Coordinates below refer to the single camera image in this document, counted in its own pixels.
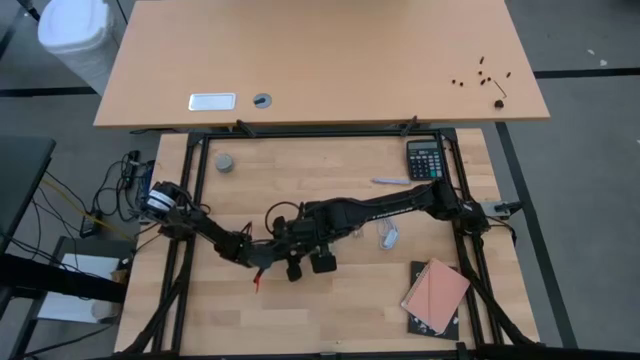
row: wooden tabletop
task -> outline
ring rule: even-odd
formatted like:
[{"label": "wooden tabletop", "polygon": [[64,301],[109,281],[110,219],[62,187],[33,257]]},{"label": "wooden tabletop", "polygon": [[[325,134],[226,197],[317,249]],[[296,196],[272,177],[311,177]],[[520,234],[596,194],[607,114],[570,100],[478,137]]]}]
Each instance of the wooden tabletop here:
[{"label": "wooden tabletop", "polygon": [[[499,199],[482,131],[458,130],[458,136],[473,196],[478,201]],[[412,139],[415,138],[212,141],[209,159],[213,161],[216,154],[228,153],[236,166],[229,174],[218,173],[213,165],[207,167],[203,203],[211,206],[212,218],[224,228],[239,230],[252,221],[253,237],[266,239],[269,236],[263,225],[264,214],[276,202],[336,196],[366,199],[407,189],[408,186],[373,184],[370,179],[406,178],[404,143]],[[179,181],[185,147],[186,135],[162,136],[154,180]],[[194,158],[191,179],[196,175],[198,157]],[[294,211],[279,207],[272,216],[291,217]],[[222,260],[211,243],[198,238],[182,353],[454,349],[453,341],[407,333],[407,313],[400,307],[409,288],[410,261],[435,257],[457,266],[451,223],[418,212],[394,219],[400,237],[392,250],[380,249],[376,226],[369,223],[363,227],[363,237],[347,237],[332,245],[338,261],[337,271],[314,274],[309,260],[304,259],[302,279],[290,283],[285,273],[286,264],[280,262],[264,274],[258,294],[252,283],[255,269]],[[152,236],[155,236],[153,231],[145,233],[140,242]],[[483,238],[497,301],[525,335],[537,339],[509,231],[492,228]],[[136,256],[116,350],[132,342],[158,303],[168,249],[165,240],[160,238],[150,243]],[[471,244],[467,243],[472,254]],[[479,308],[485,336],[490,341],[481,300]],[[459,307],[459,318],[460,339],[472,347],[464,301]],[[166,347],[173,321],[168,324]]]},{"label": "wooden tabletop", "polygon": [[[189,111],[194,93],[234,93],[235,108]],[[266,109],[253,103],[260,93],[272,97]],[[502,0],[137,1],[95,125],[389,123],[414,115],[549,118]]]}]

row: wooden table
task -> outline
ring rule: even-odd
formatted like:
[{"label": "wooden table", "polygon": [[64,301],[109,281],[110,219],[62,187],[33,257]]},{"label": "wooden table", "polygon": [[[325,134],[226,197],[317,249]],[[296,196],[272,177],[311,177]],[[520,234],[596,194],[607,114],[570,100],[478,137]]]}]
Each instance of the wooden table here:
[{"label": "wooden table", "polygon": [[[194,93],[234,93],[236,105],[192,112]],[[271,95],[270,107],[256,108],[259,93]],[[137,1],[95,125],[387,124],[414,115],[549,118],[502,0]]]},{"label": "wooden table", "polygon": [[[500,194],[482,131],[458,130],[471,193],[478,201]],[[293,202],[336,196],[370,198],[406,189],[371,183],[372,177],[406,178],[404,149],[399,137],[220,140],[210,143],[209,157],[230,154],[236,167],[220,174],[207,167],[202,202],[226,229],[241,229],[253,221],[254,238],[268,238],[266,210],[278,201]],[[164,135],[154,180],[179,183],[187,135]],[[191,189],[198,157],[191,169]],[[293,216],[278,208],[272,216]],[[364,237],[347,237],[332,245],[338,270],[313,274],[303,260],[303,278],[290,283],[280,262],[262,279],[255,294],[255,269],[219,258],[213,246],[196,241],[182,354],[265,354],[365,352],[453,349],[454,342],[407,333],[407,313],[399,306],[409,288],[409,262],[436,257],[451,265],[457,255],[450,222],[424,213],[396,216],[400,238],[395,248],[381,250],[375,224],[364,226]],[[141,236],[144,242],[153,232]],[[505,228],[484,236],[485,255],[498,303],[523,331],[537,339],[518,259]],[[156,240],[137,254],[127,292],[116,350],[129,345],[158,303],[166,239]],[[479,309],[485,337],[490,331],[484,304]],[[460,339],[473,346],[466,305],[459,307]],[[169,347],[173,323],[166,327]]]}]

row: white object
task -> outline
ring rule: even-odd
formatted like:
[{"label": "white object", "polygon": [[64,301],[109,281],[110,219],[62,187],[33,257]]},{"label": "white object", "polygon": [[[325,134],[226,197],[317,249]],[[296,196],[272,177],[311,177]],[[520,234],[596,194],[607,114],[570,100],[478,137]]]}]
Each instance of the white object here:
[{"label": "white object", "polygon": [[380,235],[380,248],[390,250],[398,241],[398,227],[391,218],[384,218],[377,221],[378,235]]},{"label": "white object", "polygon": [[189,98],[191,111],[233,110],[235,107],[234,93],[191,94]]},{"label": "white object", "polygon": [[38,40],[102,96],[118,53],[113,23],[102,0],[51,0],[38,24]]},{"label": "white object", "polygon": [[409,180],[373,178],[371,181],[377,184],[411,185]]},{"label": "white object", "polygon": [[[76,266],[75,255],[65,254],[62,258],[65,265]],[[118,267],[118,259],[101,256],[78,255],[78,268],[83,272],[95,274],[111,280],[111,273]],[[97,323],[93,315],[93,304],[98,300],[82,300],[76,296],[47,293],[42,303],[38,318]]]}]

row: yellow cable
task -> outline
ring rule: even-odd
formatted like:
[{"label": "yellow cable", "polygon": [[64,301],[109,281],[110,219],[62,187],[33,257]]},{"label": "yellow cable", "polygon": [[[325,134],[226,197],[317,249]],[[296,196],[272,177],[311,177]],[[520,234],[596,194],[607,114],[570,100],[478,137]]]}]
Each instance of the yellow cable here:
[{"label": "yellow cable", "polygon": [[133,239],[128,236],[127,234],[124,233],[124,231],[118,229],[117,227],[113,226],[113,225],[109,225],[106,222],[96,219],[95,217],[87,214],[84,212],[84,210],[80,209],[73,201],[71,201],[71,199],[69,199],[69,197],[67,196],[67,194],[64,193],[64,191],[60,190],[59,187],[55,186],[54,184],[50,183],[47,179],[42,179],[42,182],[51,187],[53,190],[55,190],[58,194],[60,194],[60,196],[62,196],[62,198],[69,203],[69,205],[71,205],[73,207],[73,209],[77,212],[79,212],[80,214],[82,214],[82,216],[86,217],[87,219],[93,221],[94,223],[100,224],[104,227],[106,227],[107,229],[118,233],[120,236],[122,236],[123,238],[127,239],[127,240],[131,240],[133,241]]}]

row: black metal frame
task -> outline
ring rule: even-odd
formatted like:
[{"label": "black metal frame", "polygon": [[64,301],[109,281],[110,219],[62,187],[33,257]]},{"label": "black metal frame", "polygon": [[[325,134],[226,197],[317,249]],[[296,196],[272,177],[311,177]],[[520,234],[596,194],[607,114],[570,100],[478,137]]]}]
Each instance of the black metal frame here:
[{"label": "black metal frame", "polygon": [[[255,128],[243,129],[241,127],[234,128],[230,132],[214,132],[214,133],[200,133],[200,134],[190,134],[189,140],[187,144],[187,150],[185,155],[185,161],[182,169],[182,178],[181,178],[181,186],[186,187],[189,184],[189,172],[191,169],[191,163],[193,159],[193,152],[195,151],[195,145],[197,143],[201,144],[200,149],[200,161],[198,165],[198,172],[196,177],[195,191],[194,191],[194,202],[196,204],[200,204],[202,191],[204,187],[204,177],[206,173],[207,166],[207,158],[209,153],[209,142],[211,140],[231,140],[231,139],[249,139],[249,138],[307,138],[307,137],[361,137],[361,136],[403,136],[402,129],[398,128],[383,128],[376,126],[300,126],[300,127],[288,127],[288,126],[278,126],[278,127],[268,127],[261,129],[260,132],[256,132]],[[471,193],[469,191],[469,186],[466,179],[466,174],[464,171],[464,165],[461,157],[460,148],[458,146],[457,137],[455,136],[454,129],[420,129],[419,127],[412,127],[410,130],[410,134],[412,136],[435,136],[436,139],[440,142],[441,148],[445,149],[443,146],[443,138],[449,140],[450,151],[452,152],[452,156],[454,159],[454,165],[456,168],[457,177],[460,183],[460,192],[464,199],[470,199]],[[448,166],[445,167],[445,177],[447,180],[451,180],[451,174],[449,173]],[[458,225],[456,222],[453,222],[453,234],[456,242],[456,249],[458,250],[459,258],[461,255],[461,247],[465,247],[465,241],[463,234],[459,231]],[[188,239],[186,241],[187,248],[184,255],[184,262],[189,264],[189,273],[187,274],[187,279],[189,279],[190,268],[193,261],[193,249],[194,249],[194,238]],[[473,245],[474,256],[476,259],[477,267],[478,267],[478,276],[480,277],[483,285],[492,294],[491,283],[488,276],[488,269],[486,264],[486,259],[483,251],[482,239],[480,237],[474,237],[471,239]],[[177,243],[175,240],[172,240],[172,243],[169,247],[169,253],[167,257],[167,267],[165,268],[165,277],[163,279],[163,294],[161,294],[160,301],[166,298],[166,291],[170,288],[173,272],[175,267],[175,257],[177,253]],[[173,337],[171,342],[171,351],[175,353],[179,353],[180,351],[180,343],[182,339],[182,330],[184,327],[184,317],[186,313],[186,299],[188,296],[188,287],[185,287],[183,291],[180,293],[180,297],[178,299],[178,307],[176,311],[176,319],[173,329]],[[470,314],[470,323],[473,332],[473,339],[476,347],[484,345],[484,335],[482,333],[482,324],[480,321],[476,295],[475,291],[470,288],[466,294],[467,306],[469,307]],[[493,341],[495,344],[503,344],[504,340],[502,338],[502,332],[498,323],[492,314],[489,315],[491,333],[493,337]],[[152,351],[157,352],[162,350],[162,339],[164,333],[164,323],[156,332]],[[207,355],[207,356],[197,356],[197,357],[185,357],[185,358],[193,358],[193,359],[317,359],[318,357],[324,357],[326,355],[322,354],[291,354],[291,355],[280,355],[280,354],[272,354],[272,355]],[[443,351],[410,351],[410,352],[365,352],[365,353],[341,353],[341,358],[350,358],[350,359],[360,359],[360,358],[397,358],[397,359],[412,359],[415,357],[424,357],[431,359],[457,359],[459,356],[459,351],[457,350],[443,350]]]}]

